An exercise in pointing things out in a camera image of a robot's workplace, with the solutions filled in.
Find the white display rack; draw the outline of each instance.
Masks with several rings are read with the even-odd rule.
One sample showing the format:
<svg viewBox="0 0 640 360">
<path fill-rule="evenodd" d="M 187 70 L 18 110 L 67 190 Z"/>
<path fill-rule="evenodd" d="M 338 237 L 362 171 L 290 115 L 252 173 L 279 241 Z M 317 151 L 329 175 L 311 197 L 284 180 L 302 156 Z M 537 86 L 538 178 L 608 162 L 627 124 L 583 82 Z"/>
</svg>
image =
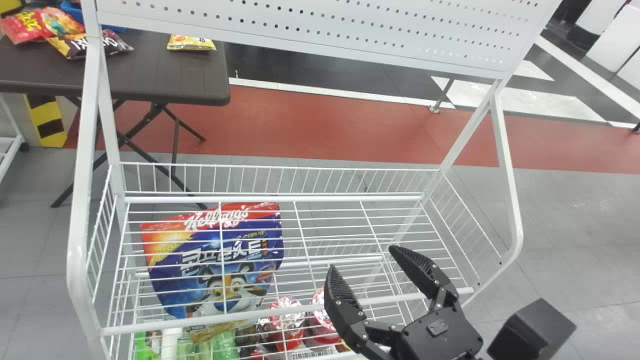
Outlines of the white display rack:
<svg viewBox="0 0 640 360">
<path fill-rule="evenodd" d="M 0 104 L 2 104 L 4 114 L 9 119 L 9 122 L 15 131 L 15 136 L 0 136 L 0 183 L 2 183 L 4 175 L 6 175 L 9 165 L 11 165 L 16 153 L 18 153 L 18 150 L 25 145 L 22 144 L 24 137 L 22 137 L 18 124 L 16 124 L 13 114 L 11 113 L 11 109 L 9 109 L 9 106 L 4 100 L 2 94 L 0 94 Z"/>
<path fill-rule="evenodd" d="M 301 302 L 295 312 L 312 316 L 321 305 L 311 304 L 310 298 L 322 286 L 331 263 L 354 289 L 367 316 L 409 323 L 424 314 L 426 301 L 389 256 L 390 244 L 434 259 L 462 294 L 463 305 L 472 301 L 514 262 L 522 248 L 522 221 L 499 95 L 558 3 L 83 1 L 88 50 L 67 285 L 94 358 L 135 359 L 135 332 L 147 332 L 145 337 L 151 340 L 158 330 L 166 335 L 180 333 L 184 327 L 291 314 L 291 308 L 268 308 L 284 295 Z M 467 74 L 494 82 L 436 169 L 165 164 L 192 189 L 186 193 L 159 175 L 154 165 L 120 160 L 101 23 Z M 489 110 L 509 199 L 511 238 L 504 242 L 487 237 L 447 178 Z M 109 172 L 96 221 L 89 228 L 98 111 Z M 233 312 L 225 306 L 218 315 L 168 316 L 149 280 L 148 271 L 157 265 L 145 261 L 140 224 L 201 211 L 195 203 L 218 208 L 230 202 L 280 206 L 284 260 L 269 291 L 253 311 Z M 224 268 L 224 256 L 220 262 Z M 355 356 L 305 349 L 285 348 L 270 356 L 288 360 Z M 175 345 L 163 343 L 161 357 L 176 359 Z"/>
</svg>

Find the perforated metal panel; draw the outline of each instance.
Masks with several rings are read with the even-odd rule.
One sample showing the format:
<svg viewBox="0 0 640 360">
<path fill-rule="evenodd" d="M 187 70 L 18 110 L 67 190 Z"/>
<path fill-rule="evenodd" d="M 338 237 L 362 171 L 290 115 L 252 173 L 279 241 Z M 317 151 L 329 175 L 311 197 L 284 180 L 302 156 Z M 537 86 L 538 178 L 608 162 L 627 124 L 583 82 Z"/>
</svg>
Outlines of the perforated metal panel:
<svg viewBox="0 0 640 360">
<path fill-rule="evenodd" d="M 458 72 L 493 77 L 515 68 L 558 2 L 97 1 L 101 22 L 436 70 L 465 67 Z"/>
</svg>

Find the black box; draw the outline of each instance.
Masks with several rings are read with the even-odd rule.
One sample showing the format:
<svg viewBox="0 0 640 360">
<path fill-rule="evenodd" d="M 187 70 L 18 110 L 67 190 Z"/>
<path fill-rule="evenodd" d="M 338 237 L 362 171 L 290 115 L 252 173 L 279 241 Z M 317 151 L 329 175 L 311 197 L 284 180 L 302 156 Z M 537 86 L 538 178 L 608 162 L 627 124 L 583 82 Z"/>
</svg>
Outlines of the black box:
<svg viewBox="0 0 640 360">
<path fill-rule="evenodd" d="M 576 326 L 544 299 L 511 315 L 487 349 L 494 360 L 549 360 Z"/>
</svg>

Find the red snack package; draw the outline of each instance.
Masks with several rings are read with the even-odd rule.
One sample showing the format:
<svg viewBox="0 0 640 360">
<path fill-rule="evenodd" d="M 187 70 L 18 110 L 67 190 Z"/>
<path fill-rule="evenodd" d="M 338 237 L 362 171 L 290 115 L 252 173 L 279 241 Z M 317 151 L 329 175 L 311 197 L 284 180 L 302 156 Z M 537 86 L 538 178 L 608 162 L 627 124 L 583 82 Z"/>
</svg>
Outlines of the red snack package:
<svg viewBox="0 0 640 360">
<path fill-rule="evenodd" d="M 53 36 L 43 24 L 41 10 L 21 12 L 0 20 L 0 28 L 14 44 Z"/>
<path fill-rule="evenodd" d="M 267 308 L 277 309 L 280 307 L 291 307 L 291 311 L 294 311 L 293 308 L 298 306 L 302 306 L 300 301 L 284 296 L 278 299 L 278 302 L 270 304 Z M 305 334 L 303 328 L 304 323 L 305 313 L 289 313 L 282 315 L 282 317 L 269 316 L 269 318 L 258 320 L 258 324 L 262 324 L 262 331 L 268 333 L 265 340 L 266 342 L 270 342 L 270 344 L 266 347 L 273 347 L 275 343 L 275 347 L 279 352 L 284 351 L 285 343 L 288 351 L 297 348 L 302 343 L 302 337 Z"/>
<path fill-rule="evenodd" d="M 311 304 L 324 304 L 324 286 L 318 288 L 311 298 Z M 308 318 L 309 327 L 305 330 L 305 345 L 315 351 L 324 351 L 327 345 L 338 344 L 342 341 L 329 319 L 326 311 L 311 311 Z"/>
</svg>

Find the green snack package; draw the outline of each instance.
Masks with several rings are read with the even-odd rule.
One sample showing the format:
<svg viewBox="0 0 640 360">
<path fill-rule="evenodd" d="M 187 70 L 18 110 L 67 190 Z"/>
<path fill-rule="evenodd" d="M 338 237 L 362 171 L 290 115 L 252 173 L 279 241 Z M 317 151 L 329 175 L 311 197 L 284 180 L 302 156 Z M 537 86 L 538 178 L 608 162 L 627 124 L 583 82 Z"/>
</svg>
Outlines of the green snack package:
<svg viewBox="0 0 640 360">
<path fill-rule="evenodd" d="M 211 360 L 211 342 L 193 345 L 193 360 Z"/>
<path fill-rule="evenodd" d="M 222 332 L 211 339 L 213 360 L 237 360 L 238 349 L 234 341 L 233 332 Z"/>
<path fill-rule="evenodd" d="M 194 360 L 194 348 L 195 345 L 191 341 L 191 338 L 179 338 L 177 349 L 175 351 L 176 360 Z"/>
<path fill-rule="evenodd" d="M 158 360 L 162 333 L 159 331 L 136 332 L 136 360 Z"/>
</svg>

